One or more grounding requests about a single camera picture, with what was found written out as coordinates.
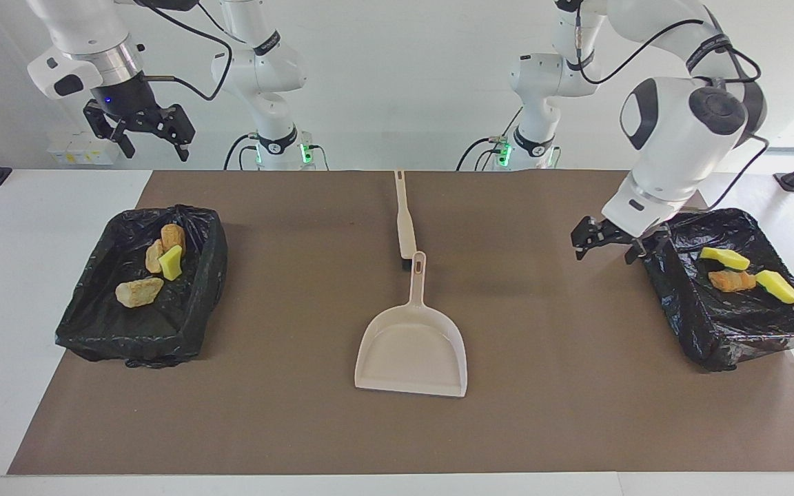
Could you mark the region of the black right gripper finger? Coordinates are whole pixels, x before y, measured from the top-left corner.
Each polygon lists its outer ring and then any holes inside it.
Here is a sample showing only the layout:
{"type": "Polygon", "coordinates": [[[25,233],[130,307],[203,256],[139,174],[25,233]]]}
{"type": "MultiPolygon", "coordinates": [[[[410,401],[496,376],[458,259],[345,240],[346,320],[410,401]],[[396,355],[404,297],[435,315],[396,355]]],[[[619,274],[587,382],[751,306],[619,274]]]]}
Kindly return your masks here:
{"type": "Polygon", "coordinates": [[[196,131],[185,110],[181,105],[172,105],[157,109],[152,115],[155,118],[154,135],[173,145],[179,160],[186,163],[196,131]]]}
{"type": "Polygon", "coordinates": [[[127,159],[134,157],[135,147],[130,138],[124,134],[127,129],[125,120],[117,119],[116,125],[112,126],[97,100],[89,100],[85,104],[84,116],[97,138],[116,143],[127,159]]]}

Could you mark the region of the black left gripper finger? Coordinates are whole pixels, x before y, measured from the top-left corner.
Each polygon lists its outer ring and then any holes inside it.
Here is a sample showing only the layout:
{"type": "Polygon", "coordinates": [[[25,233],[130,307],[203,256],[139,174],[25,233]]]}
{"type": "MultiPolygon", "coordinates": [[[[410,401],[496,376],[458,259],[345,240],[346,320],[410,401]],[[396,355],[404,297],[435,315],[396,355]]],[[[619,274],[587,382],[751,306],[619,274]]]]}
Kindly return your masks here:
{"type": "Polygon", "coordinates": [[[585,216],[571,230],[571,245],[576,251],[576,260],[582,261],[587,252],[607,245],[607,222],[593,216],[585,216]]]}
{"type": "Polygon", "coordinates": [[[670,241],[670,237],[670,228],[656,228],[645,238],[634,238],[630,248],[624,254],[624,261],[626,261],[627,266],[630,266],[640,258],[652,256],[664,248],[665,244],[670,241]]]}

